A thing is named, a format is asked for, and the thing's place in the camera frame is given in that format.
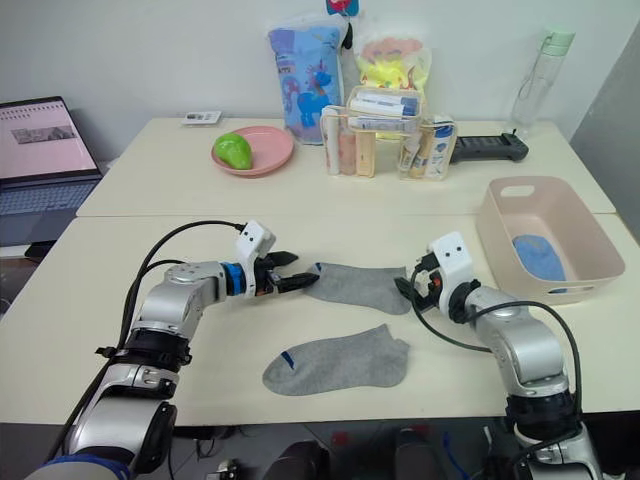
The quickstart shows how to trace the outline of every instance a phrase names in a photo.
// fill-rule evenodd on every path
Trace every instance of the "green pear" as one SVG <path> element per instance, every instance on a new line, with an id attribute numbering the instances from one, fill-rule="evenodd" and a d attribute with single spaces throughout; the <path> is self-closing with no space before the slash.
<path id="1" fill-rule="evenodd" d="M 231 168 L 249 170 L 252 167 L 251 146 L 237 133 L 225 133 L 218 137 L 213 150 L 218 158 Z"/>

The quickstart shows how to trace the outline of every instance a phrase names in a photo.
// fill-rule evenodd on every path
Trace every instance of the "laptop keyboard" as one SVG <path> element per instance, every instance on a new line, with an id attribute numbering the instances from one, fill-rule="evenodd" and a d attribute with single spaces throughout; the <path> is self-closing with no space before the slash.
<path id="1" fill-rule="evenodd" d="M 83 183 L 5 191 L 0 195 L 0 215 L 76 209 L 82 205 L 94 185 Z"/>

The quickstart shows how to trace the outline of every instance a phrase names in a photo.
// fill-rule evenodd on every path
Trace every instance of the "white remote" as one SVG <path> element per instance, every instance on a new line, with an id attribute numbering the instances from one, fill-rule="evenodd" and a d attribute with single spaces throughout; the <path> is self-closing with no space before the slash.
<path id="1" fill-rule="evenodd" d="M 188 112 L 182 119 L 182 125 L 215 125 L 220 120 L 221 111 Z"/>

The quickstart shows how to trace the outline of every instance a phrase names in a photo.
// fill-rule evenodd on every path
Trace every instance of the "white wall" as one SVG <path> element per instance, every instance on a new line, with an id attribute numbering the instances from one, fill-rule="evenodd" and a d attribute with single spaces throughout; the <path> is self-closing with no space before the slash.
<path id="1" fill-rule="evenodd" d="M 0 101 L 62 95 L 101 158 L 191 109 L 280 116 L 269 25 L 325 0 L 0 0 Z M 542 29 L 577 32 L 543 112 L 567 137 L 640 18 L 637 0 L 361 0 L 433 48 L 433 111 L 504 118 Z"/>

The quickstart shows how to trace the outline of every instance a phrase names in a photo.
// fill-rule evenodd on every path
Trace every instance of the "toothpaste tube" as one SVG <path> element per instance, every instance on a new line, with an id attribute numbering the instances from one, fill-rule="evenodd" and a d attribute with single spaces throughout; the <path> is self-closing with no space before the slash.
<path id="1" fill-rule="evenodd" d="M 420 148 L 420 139 L 422 138 L 422 133 L 412 133 L 409 138 L 404 141 L 402 145 L 402 150 L 400 150 L 400 161 L 398 162 L 398 168 L 401 172 L 408 172 L 413 165 L 413 159 L 418 153 L 418 149 Z"/>
<path id="2" fill-rule="evenodd" d="M 417 97 L 403 97 L 401 95 L 388 95 L 384 93 L 372 93 L 372 92 L 358 92 L 356 95 L 357 100 L 374 103 L 391 103 L 393 105 L 409 105 L 418 109 Z"/>
<path id="3" fill-rule="evenodd" d="M 376 115 L 391 115 L 394 117 L 413 117 L 418 109 L 418 99 L 409 97 L 396 97 L 407 101 L 406 103 L 394 103 L 390 101 L 362 100 L 355 98 L 351 100 L 349 108 L 363 113 L 373 113 Z"/>
<path id="4" fill-rule="evenodd" d="M 361 130 L 383 130 L 385 132 L 415 133 L 418 131 L 418 119 L 380 118 L 380 117 L 349 117 L 350 128 Z"/>

